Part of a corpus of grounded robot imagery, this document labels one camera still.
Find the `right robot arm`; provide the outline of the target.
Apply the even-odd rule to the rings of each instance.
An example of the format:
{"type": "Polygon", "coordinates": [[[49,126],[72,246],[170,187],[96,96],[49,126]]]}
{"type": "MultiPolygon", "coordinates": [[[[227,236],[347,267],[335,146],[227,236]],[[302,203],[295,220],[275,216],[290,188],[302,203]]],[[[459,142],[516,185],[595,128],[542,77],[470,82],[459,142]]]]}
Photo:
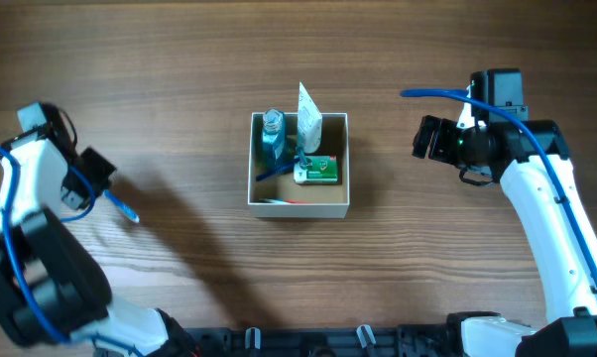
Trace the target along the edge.
{"type": "Polygon", "coordinates": [[[441,353],[454,356],[597,356],[597,236],[576,189],[557,124],[532,120],[516,68],[471,74],[464,89],[405,89],[404,97],[459,101],[458,120],[424,116],[413,156],[448,164],[461,181],[497,184],[515,209],[542,286],[546,324],[488,311],[448,316],[441,353]]]}

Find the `blue mouthwash bottle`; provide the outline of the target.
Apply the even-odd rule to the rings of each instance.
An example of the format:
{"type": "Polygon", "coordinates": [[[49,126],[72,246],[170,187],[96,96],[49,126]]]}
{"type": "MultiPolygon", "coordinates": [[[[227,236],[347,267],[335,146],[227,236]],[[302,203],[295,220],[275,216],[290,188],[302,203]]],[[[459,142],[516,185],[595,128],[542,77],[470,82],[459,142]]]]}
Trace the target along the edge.
{"type": "Polygon", "coordinates": [[[284,112],[270,109],[264,113],[261,140],[266,165],[270,170],[274,169],[284,160],[285,156],[286,119],[284,112]]]}

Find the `white lotion tube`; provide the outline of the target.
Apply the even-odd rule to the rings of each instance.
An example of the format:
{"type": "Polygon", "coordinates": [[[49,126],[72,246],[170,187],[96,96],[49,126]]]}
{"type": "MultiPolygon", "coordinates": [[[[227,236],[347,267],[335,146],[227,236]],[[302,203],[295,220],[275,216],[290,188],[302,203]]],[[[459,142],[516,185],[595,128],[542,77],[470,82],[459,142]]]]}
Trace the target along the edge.
{"type": "Polygon", "coordinates": [[[322,114],[302,83],[298,87],[298,146],[306,154],[315,153],[322,138],[322,114]]]}

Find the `blue white toothbrush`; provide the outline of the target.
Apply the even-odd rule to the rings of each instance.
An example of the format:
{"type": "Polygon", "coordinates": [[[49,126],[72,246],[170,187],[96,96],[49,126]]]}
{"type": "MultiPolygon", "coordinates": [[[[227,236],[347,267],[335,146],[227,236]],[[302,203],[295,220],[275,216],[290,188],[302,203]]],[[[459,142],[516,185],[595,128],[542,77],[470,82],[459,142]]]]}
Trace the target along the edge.
{"type": "Polygon", "coordinates": [[[133,208],[131,208],[121,199],[116,197],[109,190],[104,190],[103,194],[128,220],[130,220],[133,223],[140,222],[140,217],[133,208]]]}

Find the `blue disposable razor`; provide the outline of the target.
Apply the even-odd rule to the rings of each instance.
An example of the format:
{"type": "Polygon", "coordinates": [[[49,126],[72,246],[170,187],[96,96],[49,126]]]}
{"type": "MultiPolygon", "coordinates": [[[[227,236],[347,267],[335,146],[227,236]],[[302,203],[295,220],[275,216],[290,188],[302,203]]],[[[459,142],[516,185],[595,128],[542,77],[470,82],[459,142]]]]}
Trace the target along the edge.
{"type": "Polygon", "coordinates": [[[266,172],[256,176],[255,181],[262,181],[273,176],[286,173],[289,169],[292,169],[296,164],[299,164],[302,168],[306,168],[311,164],[311,159],[307,157],[302,147],[296,147],[295,157],[287,163],[276,166],[273,169],[267,170],[266,172]]]}

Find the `green Dettol soap box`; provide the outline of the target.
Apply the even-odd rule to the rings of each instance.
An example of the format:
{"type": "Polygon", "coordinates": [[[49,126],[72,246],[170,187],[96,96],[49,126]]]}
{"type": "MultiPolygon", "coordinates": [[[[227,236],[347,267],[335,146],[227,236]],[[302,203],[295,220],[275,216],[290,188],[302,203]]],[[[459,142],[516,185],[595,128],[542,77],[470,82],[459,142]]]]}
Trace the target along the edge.
{"type": "Polygon", "coordinates": [[[306,163],[300,156],[294,166],[296,184],[338,184],[339,170],[336,156],[306,156],[306,163]]]}

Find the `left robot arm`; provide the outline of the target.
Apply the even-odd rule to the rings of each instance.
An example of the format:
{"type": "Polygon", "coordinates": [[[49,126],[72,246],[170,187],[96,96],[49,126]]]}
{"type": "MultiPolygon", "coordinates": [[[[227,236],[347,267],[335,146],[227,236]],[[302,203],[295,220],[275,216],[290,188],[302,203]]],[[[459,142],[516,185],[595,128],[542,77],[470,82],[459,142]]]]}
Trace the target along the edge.
{"type": "Polygon", "coordinates": [[[67,229],[97,198],[133,222],[109,191],[116,168],[50,102],[17,112],[22,132],[0,144],[0,326],[21,347],[89,343],[120,356],[197,356],[195,340],[158,308],[116,297],[92,256],[67,229]]]}

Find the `teal Colgate toothpaste tube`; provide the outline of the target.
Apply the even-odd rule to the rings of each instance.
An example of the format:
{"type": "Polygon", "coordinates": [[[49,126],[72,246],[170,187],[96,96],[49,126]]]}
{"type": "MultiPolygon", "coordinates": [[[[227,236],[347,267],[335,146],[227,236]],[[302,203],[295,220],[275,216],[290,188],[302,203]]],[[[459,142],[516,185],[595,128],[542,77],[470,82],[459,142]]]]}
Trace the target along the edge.
{"type": "Polygon", "coordinates": [[[262,204],[291,204],[291,205],[311,204],[310,202],[307,202],[307,201],[286,200],[286,199],[277,199],[277,198],[262,198],[258,201],[258,203],[262,203],[262,204]]]}

